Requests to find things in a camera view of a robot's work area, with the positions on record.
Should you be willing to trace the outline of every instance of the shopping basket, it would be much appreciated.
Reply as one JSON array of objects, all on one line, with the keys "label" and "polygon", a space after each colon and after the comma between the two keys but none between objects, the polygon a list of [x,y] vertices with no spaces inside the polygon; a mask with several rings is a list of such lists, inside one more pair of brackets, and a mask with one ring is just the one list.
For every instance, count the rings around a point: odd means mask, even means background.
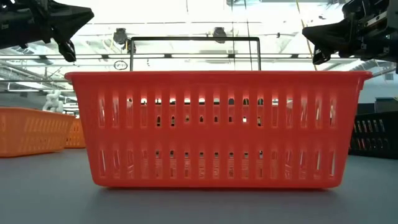
[{"label": "shopping basket", "polygon": [[83,149],[85,147],[86,143],[85,143],[85,137],[83,135],[83,128],[81,127],[81,121],[80,119],[75,119],[73,121],[72,126],[70,127],[65,148]]},{"label": "shopping basket", "polygon": [[110,187],[340,184],[367,72],[75,72],[91,174]]},{"label": "shopping basket", "polygon": [[397,127],[398,111],[357,115],[349,153],[398,159]]},{"label": "shopping basket", "polygon": [[59,113],[0,107],[0,157],[62,150],[74,119]]}]

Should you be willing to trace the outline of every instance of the plastic basket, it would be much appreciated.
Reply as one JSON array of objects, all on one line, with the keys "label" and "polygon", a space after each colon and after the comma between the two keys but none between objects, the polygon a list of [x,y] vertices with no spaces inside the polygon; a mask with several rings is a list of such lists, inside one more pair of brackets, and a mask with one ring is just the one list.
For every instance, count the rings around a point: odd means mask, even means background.
[{"label": "plastic basket", "polygon": [[349,153],[398,159],[397,118],[398,111],[357,115]]},{"label": "plastic basket", "polygon": [[0,108],[0,157],[60,151],[73,116],[25,108]]},{"label": "plastic basket", "polygon": [[366,72],[69,73],[110,187],[340,184]]},{"label": "plastic basket", "polygon": [[70,127],[69,135],[65,148],[68,149],[83,149],[86,147],[83,128],[81,127],[80,119],[75,119]]}]

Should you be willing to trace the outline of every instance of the gray table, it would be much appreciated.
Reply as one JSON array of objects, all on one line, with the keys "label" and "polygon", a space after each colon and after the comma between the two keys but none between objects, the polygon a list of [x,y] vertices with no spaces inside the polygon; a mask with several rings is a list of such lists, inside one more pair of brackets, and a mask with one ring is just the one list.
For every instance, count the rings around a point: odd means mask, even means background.
[{"label": "gray table", "polygon": [[106,189],[86,151],[0,159],[0,223],[396,223],[398,161],[351,156],[319,191]]}]

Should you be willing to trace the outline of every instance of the black basket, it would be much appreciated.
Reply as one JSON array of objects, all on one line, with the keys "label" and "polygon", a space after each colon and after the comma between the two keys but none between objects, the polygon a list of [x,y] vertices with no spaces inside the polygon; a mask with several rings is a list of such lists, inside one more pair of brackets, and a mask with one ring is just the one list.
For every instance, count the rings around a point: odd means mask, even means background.
[{"label": "black basket", "polygon": [[398,159],[398,111],[355,117],[350,155]]}]

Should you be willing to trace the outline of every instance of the white robot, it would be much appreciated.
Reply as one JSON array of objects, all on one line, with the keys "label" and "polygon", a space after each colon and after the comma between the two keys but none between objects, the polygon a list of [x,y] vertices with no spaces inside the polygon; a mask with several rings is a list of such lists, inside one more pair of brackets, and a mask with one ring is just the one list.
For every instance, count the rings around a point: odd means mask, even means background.
[{"label": "white robot", "polygon": [[60,95],[61,95],[60,90],[52,90],[49,94],[47,94],[47,96],[45,97],[47,101],[43,106],[43,111],[62,113],[63,103],[62,101],[58,100]]}]

